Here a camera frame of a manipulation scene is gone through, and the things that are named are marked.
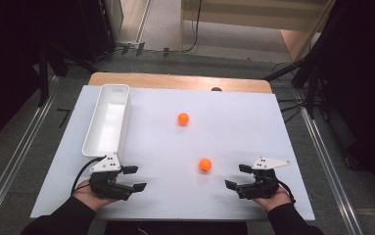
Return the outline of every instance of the white board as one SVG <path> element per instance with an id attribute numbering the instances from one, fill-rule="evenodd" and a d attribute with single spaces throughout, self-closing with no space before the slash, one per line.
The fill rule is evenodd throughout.
<path id="1" fill-rule="evenodd" d="M 31 217 L 50 214 L 70 195 L 73 181 L 88 162 L 81 153 L 99 86 L 85 86 L 37 198 Z M 118 183 L 147 183 L 133 194 L 101 209 L 100 219 L 131 220 L 264 220 L 253 201 L 239 199 L 224 180 L 252 183 L 238 165 L 252 165 L 260 156 L 287 160 L 275 169 L 291 187 L 297 211 L 306 220 L 314 214 L 276 97 L 271 94 L 132 88 L 131 117 L 123 165 L 138 172 L 118 176 Z M 178 125 L 177 116 L 190 121 Z M 201 158 L 212 161 L 199 170 Z M 81 180 L 89 178 L 87 169 Z"/>

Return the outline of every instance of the white tray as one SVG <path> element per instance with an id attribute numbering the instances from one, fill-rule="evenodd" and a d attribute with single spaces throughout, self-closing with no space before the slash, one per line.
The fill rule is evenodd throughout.
<path id="1" fill-rule="evenodd" d="M 88 158 L 116 155 L 121 162 L 130 115 L 129 86 L 103 85 L 83 144 Z"/>

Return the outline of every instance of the orange ball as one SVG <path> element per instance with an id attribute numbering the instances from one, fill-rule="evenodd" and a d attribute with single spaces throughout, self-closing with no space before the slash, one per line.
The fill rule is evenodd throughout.
<path id="1" fill-rule="evenodd" d="M 211 170 L 211 161 L 209 159 L 201 159 L 199 162 L 199 167 L 203 171 Z"/>
<path id="2" fill-rule="evenodd" d="M 189 120 L 189 118 L 188 118 L 188 115 L 186 113 L 182 113 L 178 116 L 178 123 L 180 125 L 186 125 L 188 120 Z"/>

